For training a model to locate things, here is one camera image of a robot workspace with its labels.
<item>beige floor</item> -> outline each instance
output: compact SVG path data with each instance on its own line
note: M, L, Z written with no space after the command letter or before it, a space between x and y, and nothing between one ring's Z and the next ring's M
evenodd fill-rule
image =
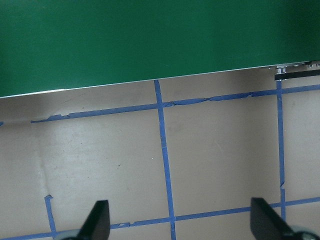
M162 101L276 89L267 68L161 79ZM283 88L320 84L287 80ZM320 197L320 91L284 94L286 200ZM153 81L0 99L0 239L78 229L96 200L112 224L167 218L158 110L31 123L52 115L156 104ZM280 202L277 96L165 107L175 216ZM320 234L320 202L286 207ZM249 212L175 223L177 240L253 240ZM171 239L168 222L112 229L110 239Z

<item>metal screw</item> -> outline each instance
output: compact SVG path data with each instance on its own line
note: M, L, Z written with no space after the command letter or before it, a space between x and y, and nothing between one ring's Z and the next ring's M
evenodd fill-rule
M276 74L285 74L286 73L286 67L278 67L276 69Z
M302 239L303 240L316 240L316 238L313 235L306 233L306 232L304 232L302 234Z

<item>blue painter's tape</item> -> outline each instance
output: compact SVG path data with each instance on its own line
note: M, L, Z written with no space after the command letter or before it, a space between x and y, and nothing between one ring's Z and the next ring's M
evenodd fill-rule
M169 165L169 156L168 156L168 149L167 149L164 106L163 106L163 102L162 102L160 83L158 80L154 80L154 89L155 89L156 103L157 103L157 108L158 108L159 130L160 130L160 139L161 139L163 166L164 166L166 195L167 195L169 218L170 218L170 224L171 224L171 231L170 231L171 232L171 240L176 240L174 201L173 201L172 187L171 187L170 165Z
M310 203L320 203L320 197L312 197L312 198L287 201L285 203L285 205L286 206L294 206L294 205L310 204ZM281 207L281 204L282 204L281 202L276 202L276 203L271 203L270 206L272 208L279 208L279 207ZM233 208L233 209L226 209L226 210L219 210L219 211L210 211L210 212L176 216L174 218L174 220L175 221L183 221L183 220L189 220L189 219L207 218L207 217L214 217L214 216L220 216L220 215L245 213L245 212L249 212L249 211L250 211L250 207L248 206L248 207L240 207L240 208ZM162 223L170 223L170 222L171 222L171 218L165 217L165 218L157 218L157 219L151 219L151 220L136 221L134 223L125 222L125 223L112 224L110 226L110 228L111 229L120 229L120 228L138 227L138 226L144 226L144 225L162 224ZM173 232L175 232L175 225L171 225L171 230ZM31 235L24 235L24 236L14 236L14 237L2 238L0 240L40 239L40 238L54 237L55 234L60 234L63 232L68 232L68 231L70 231L70 230L38 233L38 234L31 234Z
M52 214L52 209L51 209L51 199L53 199L53 197L51 195L48 195L44 198L44 201L45 201L46 213L49 219L50 230L53 233L53 235L56 235L55 234L56 225L55 225L55 220L54 220L54 216Z
M320 197L312 197L312 198L306 198L306 199L287 201L285 205L294 206L294 205L311 204L311 203L318 203L318 202L320 202Z
M124 223L112 224L110 228L122 229L122 228L138 227L138 226L151 225L151 224L163 224L163 223L169 223L169 222L170 222L170 218L165 217L165 218L157 218L157 219L150 219L150 220L143 220L143 221L135 221L134 223L124 222Z
M286 220L286 190L285 190L285 148L284 148L284 121L282 104L282 82L276 82L278 143L279 143L279 174L280 174L280 204L281 217Z
M269 95L276 95L276 94L277 94L276 89L264 90L264 91L251 91L251 92L245 92L245 93L213 96L208 98L194 98L194 99L170 101L170 102L163 103L163 107L167 108L167 107L172 107L176 105L198 104L206 101L226 101L226 100L243 99L243 98L250 98L250 97L254 98L254 97L262 97L262 96L269 96Z
M297 86L297 87L283 88L282 94L292 94L292 93L314 91L314 90L320 90L320 84L310 85L310 86Z
M77 119L77 118L86 118L86 117L94 117L94 116L102 116L102 115L110 115L110 114L121 114L121 113L135 112L135 111L157 109L157 107L158 107L157 104L146 104L146 105L126 106L126 107L118 107L118 108L103 109L103 110L74 112L64 116L52 115L47 119L31 121L31 123L35 124L35 123L51 122L51 121L66 120L66 119Z
M220 215L228 215L228 214L238 214L238 213L245 213L250 211L250 207L240 207L240 208L233 208L227 210L219 210L219 211L210 211L210 212L203 212L203 213L196 213L196 214L189 214L183 216L176 216L177 221L188 220L188 219L200 219L200 218L207 218L213 216L220 216Z

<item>green board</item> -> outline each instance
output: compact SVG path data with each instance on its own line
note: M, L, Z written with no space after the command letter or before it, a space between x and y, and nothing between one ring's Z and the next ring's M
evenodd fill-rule
M319 0L0 1L0 97L311 60Z

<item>black bracket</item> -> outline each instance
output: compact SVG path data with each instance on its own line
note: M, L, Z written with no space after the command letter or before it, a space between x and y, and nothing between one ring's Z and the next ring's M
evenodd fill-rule
M109 234L109 202L102 200L95 203L77 236L66 237L63 240L108 240Z
M263 198L251 199L250 228L256 240L320 240L311 232L294 232Z
M275 81L281 81L285 79L296 79L296 78L305 78L305 77L312 77L312 76L319 76L320 70L310 70L310 71L295 71L295 72L288 72L288 73L280 73L274 75Z

